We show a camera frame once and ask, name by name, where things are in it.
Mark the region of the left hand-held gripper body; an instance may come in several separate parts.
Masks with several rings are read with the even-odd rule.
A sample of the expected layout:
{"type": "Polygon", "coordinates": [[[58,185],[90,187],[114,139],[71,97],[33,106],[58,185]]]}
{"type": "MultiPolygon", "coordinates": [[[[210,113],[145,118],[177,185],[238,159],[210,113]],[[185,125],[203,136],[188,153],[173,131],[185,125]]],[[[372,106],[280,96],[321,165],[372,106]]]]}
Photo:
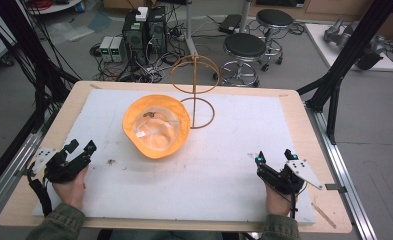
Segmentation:
{"type": "Polygon", "coordinates": [[[35,176],[44,169],[44,177],[50,182],[65,183],[74,180],[91,162],[91,156],[85,156],[83,152],[71,161],[67,161],[66,157],[67,152],[64,149],[57,151],[54,148],[39,148],[32,166],[32,175],[35,176]]]}

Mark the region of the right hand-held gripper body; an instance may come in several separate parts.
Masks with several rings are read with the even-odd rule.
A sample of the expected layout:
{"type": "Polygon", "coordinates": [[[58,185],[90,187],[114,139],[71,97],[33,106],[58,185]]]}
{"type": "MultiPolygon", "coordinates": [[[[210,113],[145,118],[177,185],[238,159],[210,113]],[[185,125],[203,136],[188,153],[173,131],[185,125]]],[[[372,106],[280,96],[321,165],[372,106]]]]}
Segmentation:
{"type": "Polygon", "coordinates": [[[322,183],[306,160],[288,160],[280,172],[267,164],[257,166],[257,175],[283,195],[299,193],[305,183],[311,184],[318,190],[323,189],[322,183]]]}

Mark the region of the orange bucket hat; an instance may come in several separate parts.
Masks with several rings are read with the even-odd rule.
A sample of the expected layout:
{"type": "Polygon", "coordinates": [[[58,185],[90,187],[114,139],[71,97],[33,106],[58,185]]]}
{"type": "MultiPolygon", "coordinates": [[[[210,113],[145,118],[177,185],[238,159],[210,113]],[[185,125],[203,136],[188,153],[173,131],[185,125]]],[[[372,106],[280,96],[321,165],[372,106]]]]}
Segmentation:
{"type": "Polygon", "coordinates": [[[128,107],[122,128],[144,156],[160,159],[174,154],[184,145],[190,123],[189,114],[179,100],[152,94],[128,107]]]}

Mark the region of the brown wire hat stand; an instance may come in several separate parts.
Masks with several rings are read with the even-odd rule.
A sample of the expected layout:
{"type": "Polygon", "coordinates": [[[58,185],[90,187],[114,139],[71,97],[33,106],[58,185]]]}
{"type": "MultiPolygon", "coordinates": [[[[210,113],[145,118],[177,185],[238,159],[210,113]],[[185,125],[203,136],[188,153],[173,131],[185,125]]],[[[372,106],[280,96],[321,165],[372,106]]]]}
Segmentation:
{"type": "Polygon", "coordinates": [[[192,120],[191,120],[191,129],[201,129],[204,127],[209,126],[213,120],[215,119],[216,111],[214,106],[206,99],[201,98],[201,94],[208,93],[212,90],[214,90],[220,83],[221,80],[221,74],[220,74],[220,69],[218,65],[210,58],[199,55],[197,53],[185,55],[184,57],[180,57],[171,67],[170,73],[169,73],[169,79],[170,83],[173,85],[175,89],[177,89],[180,92],[189,94],[189,97],[182,99],[182,102],[185,101],[191,101],[192,102],[192,120]],[[184,66],[191,65],[193,67],[193,73],[191,75],[191,89],[190,90],[185,90],[184,88],[179,87],[178,83],[175,81],[174,74],[175,72],[184,66]],[[199,90],[197,88],[198,84],[198,67],[203,66],[205,68],[209,68],[214,71],[215,75],[215,83],[211,87],[207,87],[206,89],[199,90]],[[211,110],[211,117],[210,119],[201,125],[196,124],[196,116],[197,116],[197,102],[201,101],[205,103],[211,110]]]}

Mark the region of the person's right hand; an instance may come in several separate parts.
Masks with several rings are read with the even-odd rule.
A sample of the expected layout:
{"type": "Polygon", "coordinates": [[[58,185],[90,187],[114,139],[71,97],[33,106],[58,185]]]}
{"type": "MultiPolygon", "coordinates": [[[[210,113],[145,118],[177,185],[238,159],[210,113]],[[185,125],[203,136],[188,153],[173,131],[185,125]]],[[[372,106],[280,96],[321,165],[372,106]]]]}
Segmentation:
{"type": "Polygon", "coordinates": [[[269,215],[288,216],[291,211],[291,196],[280,195],[266,184],[266,211],[269,215]]]}

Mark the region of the wooden stick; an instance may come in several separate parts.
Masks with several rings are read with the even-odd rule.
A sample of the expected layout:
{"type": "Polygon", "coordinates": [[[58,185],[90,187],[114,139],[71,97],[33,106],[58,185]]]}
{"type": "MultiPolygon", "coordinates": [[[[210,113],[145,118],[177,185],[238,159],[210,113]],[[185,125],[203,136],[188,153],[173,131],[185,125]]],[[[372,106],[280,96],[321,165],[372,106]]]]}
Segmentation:
{"type": "Polygon", "coordinates": [[[325,221],[333,228],[336,229],[337,226],[336,224],[332,221],[332,219],[319,207],[317,206],[315,203],[311,203],[312,207],[319,213],[319,215],[321,215],[325,221]]]}

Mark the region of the white foam mat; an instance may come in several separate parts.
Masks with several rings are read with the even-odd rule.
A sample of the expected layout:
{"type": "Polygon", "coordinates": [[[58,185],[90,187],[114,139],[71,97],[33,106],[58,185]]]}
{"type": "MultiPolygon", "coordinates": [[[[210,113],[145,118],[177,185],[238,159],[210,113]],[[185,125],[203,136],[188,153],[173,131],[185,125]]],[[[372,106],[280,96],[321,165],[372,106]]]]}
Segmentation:
{"type": "Polygon", "coordinates": [[[293,147],[281,98],[205,94],[188,104],[198,128],[174,154],[152,160],[122,129],[129,106],[143,92],[90,92],[67,138],[94,142],[86,175],[88,217],[261,222],[265,187],[255,159],[281,170],[293,147]]]}

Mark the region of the white board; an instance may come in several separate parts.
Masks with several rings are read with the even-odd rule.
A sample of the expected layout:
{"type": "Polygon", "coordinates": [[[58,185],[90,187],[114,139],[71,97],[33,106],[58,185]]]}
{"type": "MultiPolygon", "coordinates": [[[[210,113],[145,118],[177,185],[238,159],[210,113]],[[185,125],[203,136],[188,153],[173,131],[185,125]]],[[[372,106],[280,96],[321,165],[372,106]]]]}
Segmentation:
{"type": "MultiPolygon", "coordinates": [[[[327,43],[323,40],[324,32],[329,29],[331,25],[306,23],[305,27],[323,60],[328,66],[331,66],[340,54],[340,49],[335,43],[327,43]]],[[[393,62],[384,53],[381,54],[381,57],[382,59],[371,68],[371,71],[392,72],[393,62]]]]}

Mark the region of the black computer tower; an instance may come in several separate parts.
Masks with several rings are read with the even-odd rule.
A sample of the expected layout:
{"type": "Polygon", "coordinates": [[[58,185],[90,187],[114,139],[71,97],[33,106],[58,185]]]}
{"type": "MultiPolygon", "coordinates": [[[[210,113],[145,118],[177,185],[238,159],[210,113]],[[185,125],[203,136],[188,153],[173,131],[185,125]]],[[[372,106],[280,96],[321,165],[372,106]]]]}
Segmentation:
{"type": "Polygon", "coordinates": [[[152,8],[147,19],[152,50],[163,54],[167,52],[166,45],[166,11],[164,6],[152,8]]]}
{"type": "Polygon", "coordinates": [[[127,54],[139,64],[146,65],[147,24],[136,20],[136,13],[131,11],[125,17],[122,28],[127,54]]]}

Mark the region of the black flat case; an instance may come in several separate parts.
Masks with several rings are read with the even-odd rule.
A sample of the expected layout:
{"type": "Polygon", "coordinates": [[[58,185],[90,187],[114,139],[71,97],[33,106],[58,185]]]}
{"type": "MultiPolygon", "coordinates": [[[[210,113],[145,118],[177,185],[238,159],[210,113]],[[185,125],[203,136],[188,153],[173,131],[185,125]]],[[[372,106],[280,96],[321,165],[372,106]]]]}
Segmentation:
{"type": "Polygon", "coordinates": [[[230,14],[220,23],[218,30],[226,34],[233,34],[239,29],[241,23],[240,14],[230,14]]]}

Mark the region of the white round table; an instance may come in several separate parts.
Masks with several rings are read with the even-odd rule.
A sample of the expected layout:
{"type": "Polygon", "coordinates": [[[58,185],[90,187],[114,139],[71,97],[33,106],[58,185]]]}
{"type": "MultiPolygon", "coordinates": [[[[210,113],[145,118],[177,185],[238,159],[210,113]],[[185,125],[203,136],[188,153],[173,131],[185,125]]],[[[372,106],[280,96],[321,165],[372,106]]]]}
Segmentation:
{"type": "Polygon", "coordinates": [[[85,11],[83,0],[29,0],[27,10],[33,15],[42,15],[74,9],[77,13],[85,11]]]}

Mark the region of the white box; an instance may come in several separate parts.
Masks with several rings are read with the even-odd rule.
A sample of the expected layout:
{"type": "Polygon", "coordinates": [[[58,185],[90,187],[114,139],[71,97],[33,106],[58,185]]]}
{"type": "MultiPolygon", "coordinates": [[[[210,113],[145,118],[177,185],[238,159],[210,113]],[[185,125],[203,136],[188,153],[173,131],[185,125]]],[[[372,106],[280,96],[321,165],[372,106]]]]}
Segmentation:
{"type": "Polygon", "coordinates": [[[149,9],[147,7],[138,7],[135,16],[138,22],[145,22],[147,20],[149,9]]]}

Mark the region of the small metal bracket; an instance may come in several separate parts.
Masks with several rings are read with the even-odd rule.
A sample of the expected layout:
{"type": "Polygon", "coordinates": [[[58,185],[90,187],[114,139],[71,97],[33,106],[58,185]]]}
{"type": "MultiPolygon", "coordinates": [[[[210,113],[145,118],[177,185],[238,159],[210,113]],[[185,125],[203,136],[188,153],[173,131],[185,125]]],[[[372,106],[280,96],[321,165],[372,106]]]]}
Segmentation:
{"type": "Polygon", "coordinates": [[[325,187],[328,191],[332,191],[335,190],[337,191],[339,194],[345,194],[347,193],[347,189],[345,186],[341,186],[339,184],[325,184],[325,187]]]}

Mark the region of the aluminium rail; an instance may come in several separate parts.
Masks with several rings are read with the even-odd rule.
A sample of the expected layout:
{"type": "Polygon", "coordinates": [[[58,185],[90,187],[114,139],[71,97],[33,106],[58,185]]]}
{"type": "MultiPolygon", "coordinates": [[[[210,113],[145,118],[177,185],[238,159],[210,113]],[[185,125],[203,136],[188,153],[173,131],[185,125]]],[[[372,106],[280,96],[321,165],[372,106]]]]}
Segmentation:
{"type": "Polygon", "coordinates": [[[326,117],[323,113],[316,113],[309,108],[306,108],[306,112],[335,179],[337,191],[349,214],[351,225],[361,240],[378,240],[339,148],[326,134],[326,117]]]}
{"type": "Polygon", "coordinates": [[[0,204],[19,179],[36,153],[51,126],[55,113],[46,112],[41,123],[33,112],[0,158],[0,204]]]}

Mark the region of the black frame strut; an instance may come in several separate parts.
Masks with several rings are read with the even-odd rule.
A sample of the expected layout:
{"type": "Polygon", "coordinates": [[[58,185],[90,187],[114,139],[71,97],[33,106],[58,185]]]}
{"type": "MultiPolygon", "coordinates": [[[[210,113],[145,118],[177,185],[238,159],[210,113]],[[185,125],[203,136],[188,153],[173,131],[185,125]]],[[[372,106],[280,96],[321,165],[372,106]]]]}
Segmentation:
{"type": "Polygon", "coordinates": [[[28,21],[28,14],[23,13],[21,1],[0,0],[0,17],[10,30],[9,36],[13,36],[16,45],[12,45],[2,34],[1,25],[0,40],[33,85],[36,102],[36,109],[0,158],[1,179],[26,137],[45,124],[46,110],[63,103],[70,93],[67,83],[75,84],[79,78],[66,72],[62,66],[56,65],[49,58],[37,33],[28,21]]]}
{"type": "Polygon", "coordinates": [[[297,90],[299,95],[315,90],[314,95],[306,101],[306,106],[314,112],[322,112],[324,104],[330,101],[326,134],[333,144],[336,144],[335,125],[341,83],[392,11],[393,0],[373,0],[353,35],[325,75],[297,90]]]}

